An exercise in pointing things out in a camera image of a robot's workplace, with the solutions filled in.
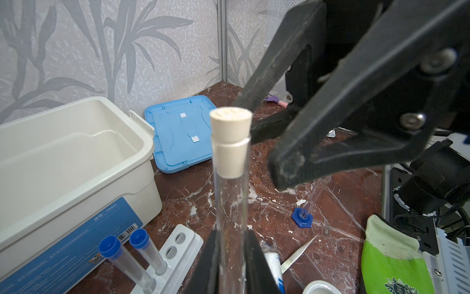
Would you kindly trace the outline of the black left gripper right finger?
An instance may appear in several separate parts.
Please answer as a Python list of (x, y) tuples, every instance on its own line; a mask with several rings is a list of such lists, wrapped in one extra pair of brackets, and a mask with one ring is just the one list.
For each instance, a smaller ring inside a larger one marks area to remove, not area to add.
[(270, 271), (258, 239), (252, 230), (244, 234), (246, 288), (248, 294), (281, 294)]

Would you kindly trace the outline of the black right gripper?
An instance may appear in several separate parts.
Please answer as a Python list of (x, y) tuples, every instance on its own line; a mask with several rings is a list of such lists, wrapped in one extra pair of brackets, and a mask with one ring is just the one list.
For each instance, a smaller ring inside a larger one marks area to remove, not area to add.
[(313, 96), (326, 18), (324, 1), (290, 9), (233, 103), (256, 111), (286, 78), (293, 103), (251, 127), (252, 144), (286, 130), (268, 160), (276, 188), (414, 159), (436, 128), (470, 131), (468, 1), (392, 2)]

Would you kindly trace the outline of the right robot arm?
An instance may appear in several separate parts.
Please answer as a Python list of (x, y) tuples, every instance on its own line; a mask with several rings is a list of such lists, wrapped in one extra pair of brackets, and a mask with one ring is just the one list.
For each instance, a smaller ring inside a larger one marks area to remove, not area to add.
[(286, 79), (293, 104), (256, 122), (255, 143), (286, 189), (363, 167), (410, 162), (403, 203), (429, 214), (470, 196), (470, 166), (428, 147), (437, 128), (470, 131), (468, 1), (303, 1), (288, 10), (235, 100), (256, 110)]

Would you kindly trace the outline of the white test tube rack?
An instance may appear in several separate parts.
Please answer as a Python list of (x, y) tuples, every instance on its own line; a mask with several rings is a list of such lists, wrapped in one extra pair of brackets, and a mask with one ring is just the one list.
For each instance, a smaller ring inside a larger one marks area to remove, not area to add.
[(153, 292), (155, 294), (178, 293), (202, 246), (201, 236), (188, 227), (178, 224), (159, 249), (168, 265), (166, 273), (157, 276), (150, 265), (146, 269), (146, 272), (157, 283)]

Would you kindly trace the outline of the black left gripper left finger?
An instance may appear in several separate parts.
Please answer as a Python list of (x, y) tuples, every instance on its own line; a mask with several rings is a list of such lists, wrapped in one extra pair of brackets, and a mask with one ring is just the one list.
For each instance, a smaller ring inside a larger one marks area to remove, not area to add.
[(220, 233), (213, 230), (206, 240), (184, 294), (217, 294), (219, 292)]

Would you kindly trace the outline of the test tube cork stopper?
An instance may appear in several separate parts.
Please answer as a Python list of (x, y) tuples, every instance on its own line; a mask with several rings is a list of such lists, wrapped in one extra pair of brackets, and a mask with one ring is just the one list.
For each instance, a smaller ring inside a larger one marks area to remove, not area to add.
[(210, 112), (221, 294), (245, 291), (244, 235), (252, 118), (251, 111), (239, 107), (220, 107)]

